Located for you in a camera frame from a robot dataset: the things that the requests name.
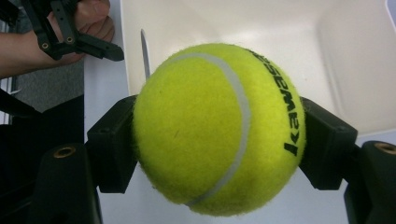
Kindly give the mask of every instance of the skin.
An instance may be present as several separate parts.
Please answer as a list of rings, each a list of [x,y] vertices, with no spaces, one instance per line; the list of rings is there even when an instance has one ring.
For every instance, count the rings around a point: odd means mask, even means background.
[[[75,13],[77,29],[84,34],[111,41],[114,35],[113,20],[108,17],[109,0],[82,0],[78,2]],[[62,34],[52,13],[49,22],[60,41]],[[39,69],[58,67],[75,63],[85,55],[70,53],[61,60],[54,61],[37,44],[34,31],[25,34],[0,33],[0,79],[26,74]]]

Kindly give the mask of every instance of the yellow-green tennis ball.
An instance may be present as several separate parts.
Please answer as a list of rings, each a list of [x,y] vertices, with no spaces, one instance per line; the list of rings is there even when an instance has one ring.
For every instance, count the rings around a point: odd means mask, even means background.
[[[304,110],[274,63],[205,44],[157,68],[137,97],[134,133],[143,170],[168,200],[232,216],[288,182],[304,151]]]

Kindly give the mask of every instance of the fuzzy felt surface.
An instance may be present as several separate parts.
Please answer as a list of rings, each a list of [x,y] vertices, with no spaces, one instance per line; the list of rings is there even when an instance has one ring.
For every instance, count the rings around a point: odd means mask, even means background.
[[[133,129],[153,186],[212,216],[247,213],[274,198],[305,146],[304,110],[290,79],[227,44],[190,47],[160,65],[137,97]]]

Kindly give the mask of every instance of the white table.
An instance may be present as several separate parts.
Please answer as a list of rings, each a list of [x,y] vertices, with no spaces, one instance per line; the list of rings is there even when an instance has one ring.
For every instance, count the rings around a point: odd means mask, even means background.
[[[120,1],[110,0],[111,16],[116,26],[113,42],[122,45]],[[111,62],[93,57],[85,59],[85,127],[88,131],[118,100],[128,96],[125,61]],[[361,138],[396,143],[396,132]],[[105,223],[347,223],[343,194],[312,189],[299,170],[289,184],[269,204],[242,217],[213,218],[196,215],[182,205],[166,201],[152,189],[137,166],[125,195],[100,194]]]

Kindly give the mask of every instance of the white seam on tennis ball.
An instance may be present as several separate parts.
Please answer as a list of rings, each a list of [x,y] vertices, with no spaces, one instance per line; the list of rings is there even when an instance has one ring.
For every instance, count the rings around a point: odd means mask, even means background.
[[[239,165],[241,164],[241,161],[244,157],[244,154],[247,150],[248,146],[248,131],[250,128],[250,117],[251,117],[251,112],[250,112],[250,107],[248,104],[248,98],[245,94],[244,87],[242,86],[238,75],[235,73],[235,71],[228,65],[224,60],[222,60],[219,57],[206,54],[206,53],[188,53],[188,54],[183,54],[180,56],[177,56],[175,59],[171,60],[171,62],[187,59],[187,58],[193,58],[193,57],[198,57],[205,59],[209,61],[210,63],[215,64],[218,66],[221,71],[223,72],[224,76],[227,78],[227,80],[230,82],[233,90],[235,91],[236,99],[239,104],[239,109],[242,114],[242,124],[241,124],[241,139],[239,142],[239,148],[238,151],[236,152],[235,158],[233,159],[233,163],[231,166],[228,168],[228,170],[225,172],[222,178],[218,180],[218,182],[215,184],[215,186],[212,189],[209,189],[207,192],[199,195],[195,199],[185,203],[187,206],[192,206],[196,203],[199,203],[214,194],[216,194],[223,186],[225,186],[231,178],[233,178],[233,175],[236,173],[238,170]]]

